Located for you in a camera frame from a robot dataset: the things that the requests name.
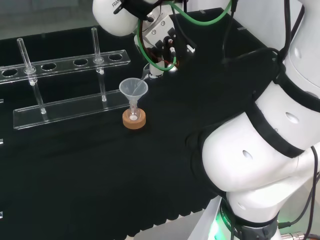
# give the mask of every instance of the test tube hole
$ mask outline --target test tube hole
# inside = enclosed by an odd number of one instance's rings
[[[57,65],[55,63],[48,63],[41,66],[44,71],[52,71],[56,69]]]
[[[119,61],[122,59],[122,55],[121,54],[113,54],[109,56],[109,59],[111,61]]]
[[[13,77],[14,75],[16,75],[18,73],[17,69],[8,69],[8,70],[4,70],[2,72],[2,76],[6,77],[6,78],[10,78]]]
[[[84,66],[88,64],[88,60],[87,59],[77,59],[73,61],[73,64],[80,67],[80,66]]]

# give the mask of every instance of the green cable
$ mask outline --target green cable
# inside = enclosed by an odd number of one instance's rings
[[[161,67],[161,66],[158,66],[157,64],[155,64],[155,63],[148,57],[148,55],[146,54],[144,48],[142,47],[142,43],[141,43],[141,40],[140,40],[140,37],[139,37],[139,36],[140,36],[139,31],[140,31],[140,28],[138,27],[138,28],[136,29],[136,36],[137,36],[139,48],[140,48],[140,50],[141,50],[142,55],[144,56],[144,58],[145,58],[152,66],[154,66],[155,68],[159,69],[160,71],[164,71],[164,72],[165,72],[165,71],[169,71],[169,70],[173,69],[173,68],[175,67],[175,64],[177,63],[177,58],[176,58],[176,57],[173,58],[173,63],[172,63],[172,65],[169,66],[169,67]]]
[[[199,25],[199,26],[209,26],[212,24],[215,24],[217,22],[219,22],[230,10],[231,5],[232,5],[232,0],[230,0],[228,6],[226,6],[225,10],[223,11],[223,13],[221,13],[220,16],[218,16],[217,18],[211,20],[211,21],[198,21],[193,19],[192,17],[190,17],[188,14],[186,14],[182,9],[180,9],[177,5],[175,5],[173,2],[168,1],[167,2],[171,7],[173,7],[175,10],[177,10],[183,17],[185,17],[187,20],[189,20],[191,23]]]

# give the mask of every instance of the test tube rack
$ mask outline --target test tube rack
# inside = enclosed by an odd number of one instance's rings
[[[128,99],[117,89],[105,88],[105,68],[127,65],[130,58],[126,50],[100,53],[98,32],[91,29],[94,54],[30,62],[24,40],[17,39],[23,64],[0,67],[0,85],[28,81],[37,105],[13,111],[13,128],[17,130],[73,119],[81,116],[128,107]],[[94,70],[98,76],[100,93],[61,101],[44,103],[39,90],[39,78]]]

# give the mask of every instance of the black cable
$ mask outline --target black cable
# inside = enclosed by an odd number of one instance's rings
[[[230,18],[229,24],[228,24],[228,26],[226,28],[226,31],[225,31],[225,34],[224,34],[224,38],[223,38],[223,44],[222,44],[222,57],[223,57],[223,59],[222,59],[222,64],[227,64],[227,63],[231,63],[231,62],[237,62],[239,60],[242,60],[244,58],[251,57],[251,56],[254,56],[254,55],[257,55],[257,54],[260,54],[262,52],[272,51],[272,52],[275,52],[277,54],[278,63],[281,65],[282,64],[282,60],[280,58],[280,51],[275,49],[275,48],[272,48],[272,47],[263,47],[263,48],[260,48],[260,49],[254,50],[252,52],[248,52],[248,53],[245,53],[245,54],[242,54],[240,56],[233,57],[233,58],[226,57],[226,45],[227,45],[228,37],[229,37],[230,31],[231,31],[232,23],[233,23],[233,20],[234,20],[234,14],[235,14],[235,11],[237,9],[237,3],[238,3],[237,0],[233,0],[233,2],[232,2],[231,18]]]
[[[291,31],[291,41],[294,39],[294,36],[296,35],[296,33],[298,31],[298,28],[301,24],[301,21],[302,21],[304,15],[305,15],[305,6],[302,5],[299,16],[296,19],[295,24],[294,24],[292,31]]]
[[[233,222],[231,221],[231,237],[230,237],[230,240],[234,240],[235,238],[235,227],[234,227],[234,224]]]
[[[285,44],[280,50],[281,62],[286,58],[292,41],[290,0],[284,0]]]
[[[318,176],[316,177],[316,183],[318,183],[320,180],[320,174],[318,174]],[[299,222],[301,220],[301,218],[305,215],[307,209],[308,209],[308,206],[310,204],[310,201],[311,201],[311,197],[312,197],[312,189],[310,191],[310,194],[309,194],[309,197],[306,201],[306,204],[301,212],[301,214],[296,218],[296,220],[294,221],[287,221],[287,222],[279,222],[278,224],[278,228],[279,229],[284,229],[284,228],[288,228],[288,227],[291,227],[293,224],[296,224],[297,222]]]
[[[176,23],[176,26],[178,27],[181,35],[184,37],[185,41],[187,44],[189,44],[193,49],[196,49],[197,48],[197,44],[195,44],[194,41],[192,41],[186,34],[185,32],[183,31],[183,29],[181,28],[181,25],[178,21],[178,18],[177,18],[177,15],[176,15],[176,12],[175,12],[175,9],[173,7],[171,7],[172,9],[172,13],[173,13],[173,16],[174,16],[174,20],[175,20],[175,23]]]
[[[311,150],[314,155],[314,171],[313,171],[313,182],[312,182],[312,197],[311,197],[311,206],[310,206],[310,217],[309,224],[304,235],[303,240],[306,240],[309,237],[312,222],[314,219],[314,210],[315,210],[315,201],[316,201],[316,187],[317,187],[317,172],[318,172],[318,154],[314,146],[311,147]]]
[[[222,57],[225,60],[226,59],[226,45],[227,45],[227,40],[230,34],[230,30],[231,30],[231,26],[232,26],[232,22],[234,21],[234,15],[235,12],[232,11],[231,12],[231,18],[229,20],[229,24],[228,27],[226,28],[225,34],[224,34],[224,38],[223,38],[223,44],[222,44]]]
[[[309,234],[307,239],[316,239],[316,240],[320,240],[320,236],[316,235],[316,234]]]
[[[268,52],[268,51],[272,51],[272,52],[275,52],[277,55],[278,55],[278,62],[281,64],[282,61],[281,59],[279,58],[280,56],[280,52],[279,50],[275,49],[275,48],[272,48],[272,47],[263,47],[263,48],[259,48],[257,50],[254,50],[252,52],[249,52],[249,53],[245,53],[245,54],[242,54],[240,56],[237,56],[237,57],[234,57],[234,58],[225,58],[222,63],[225,64],[225,63],[230,63],[230,62],[236,62],[236,61],[239,61],[239,60],[242,60],[244,58],[248,58],[248,57],[251,57],[251,56],[254,56],[254,55],[257,55],[257,54],[260,54],[262,52]]]
[[[187,1],[188,1],[188,0],[183,0],[183,11],[184,11],[185,13],[188,12]]]

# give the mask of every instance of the black table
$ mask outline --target black table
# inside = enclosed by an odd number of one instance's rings
[[[208,21],[221,9],[194,12]],[[122,124],[124,109],[13,129],[13,110],[36,105],[28,81],[0,85],[0,238],[4,240],[122,240],[140,230],[205,208],[214,196],[197,182],[185,151],[188,134],[244,110],[275,73],[272,53],[221,64],[229,17],[199,27],[180,19],[198,44],[194,58],[176,73],[148,80],[139,101],[147,116],[138,131]],[[262,44],[232,25],[227,55]],[[146,61],[133,36],[99,31],[101,52],[126,49],[131,63],[105,72],[107,90],[129,77],[140,78]],[[31,61],[93,53],[91,28],[23,37]],[[0,41],[0,66],[22,62],[16,39]],[[99,93],[95,71],[42,78],[45,103]]]

